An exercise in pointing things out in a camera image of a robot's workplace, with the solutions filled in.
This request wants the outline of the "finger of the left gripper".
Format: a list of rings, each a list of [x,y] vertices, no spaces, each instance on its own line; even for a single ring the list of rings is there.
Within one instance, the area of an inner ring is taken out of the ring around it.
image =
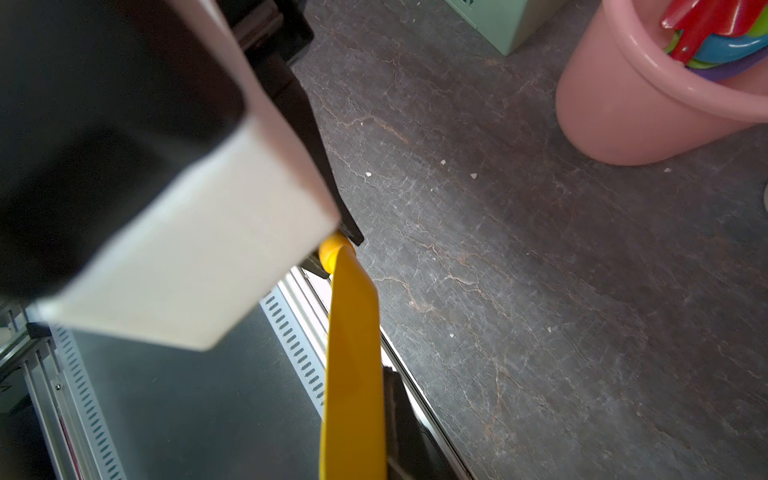
[[[322,179],[311,181],[311,235],[318,243],[335,227],[354,246],[361,246],[365,237],[342,199],[338,189],[328,187]]]

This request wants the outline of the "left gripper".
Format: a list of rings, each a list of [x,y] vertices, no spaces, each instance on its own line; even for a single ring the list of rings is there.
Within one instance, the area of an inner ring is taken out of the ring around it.
[[[308,49],[314,33],[304,1],[218,0],[251,69],[269,99],[307,149],[328,190],[336,182],[308,95],[291,66]]]

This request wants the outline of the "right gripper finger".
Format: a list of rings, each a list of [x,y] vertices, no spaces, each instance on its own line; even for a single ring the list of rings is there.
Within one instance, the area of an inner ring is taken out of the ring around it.
[[[401,375],[383,368],[387,478],[456,479],[431,433],[417,419]]]

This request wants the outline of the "yellow toy scoop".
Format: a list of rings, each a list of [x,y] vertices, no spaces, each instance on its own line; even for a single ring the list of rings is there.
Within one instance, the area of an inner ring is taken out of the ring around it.
[[[385,479],[378,293],[345,235],[328,237],[318,254],[331,274],[319,477]]]

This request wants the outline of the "red toy spade wooden handle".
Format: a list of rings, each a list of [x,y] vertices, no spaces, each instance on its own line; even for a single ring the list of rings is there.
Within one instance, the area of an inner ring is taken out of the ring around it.
[[[670,56],[687,63],[712,34],[724,37],[746,34],[766,6],[766,0],[671,1],[659,24],[664,29],[680,31]]]

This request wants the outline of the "purple toy shovel pink handle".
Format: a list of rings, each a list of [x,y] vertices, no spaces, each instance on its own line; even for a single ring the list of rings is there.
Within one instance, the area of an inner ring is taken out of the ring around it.
[[[720,82],[740,75],[766,58],[767,49],[764,48],[739,60],[719,64],[712,68],[696,69],[689,67],[689,70],[709,81]]]

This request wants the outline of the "blue toy rake yellow handle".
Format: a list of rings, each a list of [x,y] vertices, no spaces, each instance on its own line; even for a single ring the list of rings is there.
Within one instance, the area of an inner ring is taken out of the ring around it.
[[[694,59],[704,63],[729,63],[749,56],[766,46],[766,34],[756,37],[709,35],[694,54]]]

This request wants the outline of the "green toy trowel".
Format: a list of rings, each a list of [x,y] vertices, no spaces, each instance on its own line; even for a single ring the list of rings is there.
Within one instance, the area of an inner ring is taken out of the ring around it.
[[[665,52],[669,56],[670,56],[670,53],[671,53],[672,49],[678,43],[679,36],[680,36],[680,31],[674,31],[674,30],[671,30],[671,31],[674,32],[673,39],[672,39],[671,43],[665,48]],[[764,34],[767,35],[767,6],[763,10],[762,14],[758,18],[758,20],[754,24],[754,26],[744,35],[749,35],[749,36],[756,37],[756,36],[760,36],[760,35],[764,35]],[[712,68],[714,66],[719,65],[719,64],[714,64],[714,63],[700,62],[700,61],[695,60],[694,57],[690,61],[688,61],[687,63],[683,63],[683,64],[685,64],[688,67],[696,68],[696,69],[707,69],[707,68]]]

